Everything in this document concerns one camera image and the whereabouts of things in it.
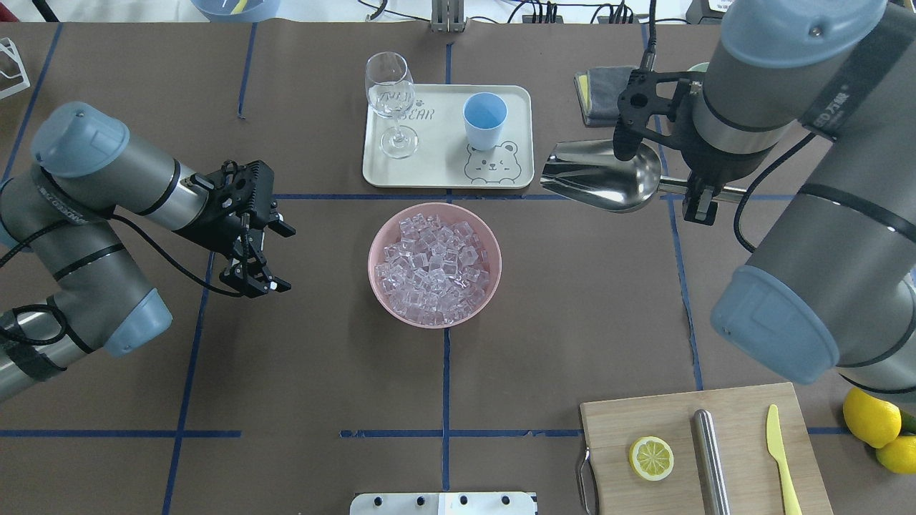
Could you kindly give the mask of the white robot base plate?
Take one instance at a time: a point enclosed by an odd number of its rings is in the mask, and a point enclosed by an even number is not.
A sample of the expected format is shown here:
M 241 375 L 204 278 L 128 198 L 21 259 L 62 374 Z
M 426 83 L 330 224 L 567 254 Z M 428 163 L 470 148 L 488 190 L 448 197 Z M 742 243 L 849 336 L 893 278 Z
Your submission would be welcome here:
M 539 502 L 523 491 L 363 493 L 350 514 L 537 514 Z

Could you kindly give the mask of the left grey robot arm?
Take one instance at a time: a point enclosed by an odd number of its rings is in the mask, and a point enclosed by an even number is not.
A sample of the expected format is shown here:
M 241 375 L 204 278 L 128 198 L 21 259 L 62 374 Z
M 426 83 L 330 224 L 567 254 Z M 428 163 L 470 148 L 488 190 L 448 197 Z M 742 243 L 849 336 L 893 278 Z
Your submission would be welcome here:
M 29 172 L 2 183 L 2 262 L 32 251 L 59 290 L 2 314 L 3 400 L 96 350 L 125 355 L 170 327 L 160 293 L 112 230 L 118 208 L 222 255 L 220 295 L 289 290 L 264 255 L 266 230 L 295 234 L 264 161 L 193 172 L 85 102 L 56 108 L 31 153 Z

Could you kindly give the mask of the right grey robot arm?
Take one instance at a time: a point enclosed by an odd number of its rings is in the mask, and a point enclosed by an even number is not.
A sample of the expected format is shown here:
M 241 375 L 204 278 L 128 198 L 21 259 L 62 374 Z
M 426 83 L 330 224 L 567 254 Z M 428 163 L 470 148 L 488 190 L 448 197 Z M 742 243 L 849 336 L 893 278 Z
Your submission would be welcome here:
M 713 307 L 713 329 L 796 383 L 834 369 L 914 402 L 914 14 L 886 1 L 736 1 L 704 73 L 645 57 L 615 155 L 651 139 L 691 168 L 687 217 L 792 122 L 831 147 Z

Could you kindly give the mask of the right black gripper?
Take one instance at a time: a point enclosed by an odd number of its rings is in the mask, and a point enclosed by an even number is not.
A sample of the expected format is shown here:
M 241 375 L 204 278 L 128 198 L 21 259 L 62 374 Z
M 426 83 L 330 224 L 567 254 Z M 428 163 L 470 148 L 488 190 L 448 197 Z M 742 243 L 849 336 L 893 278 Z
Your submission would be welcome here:
M 703 72 L 652 72 L 634 69 L 618 97 L 619 118 L 614 138 L 618 159 L 630 160 L 644 138 L 681 153 L 691 173 L 683 199 L 683 219 L 712 226 L 718 203 L 714 196 L 726 183 L 740 180 L 759 167 L 759 153 L 716 149 L 700 136 L 693 111 L 704 107 Z

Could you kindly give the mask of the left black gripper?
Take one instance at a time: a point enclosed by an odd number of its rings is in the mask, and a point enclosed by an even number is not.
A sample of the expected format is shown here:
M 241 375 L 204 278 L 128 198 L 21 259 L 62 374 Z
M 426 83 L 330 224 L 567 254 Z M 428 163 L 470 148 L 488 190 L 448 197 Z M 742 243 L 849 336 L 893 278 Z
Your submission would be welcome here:
M 292 288 L 288 281 L 271 272 L 260 244 L 240 239 L 244 215 L 248 216 L 250 232 L 266 227 L 281 237 L 296 234 L 296 229 L 277 209 L 274 178 L 271 167 L 256 160 L 246 165 L 225 161 L 217 172 L 193 173 L 180 181 L 181 185 L 202 190 L 204 203 L 199 215 L 189 225 L 177 229 L 176 234 L 227 257 L 229 261 L 220 271 L 220 281 L 243 297 L 257 298 Z

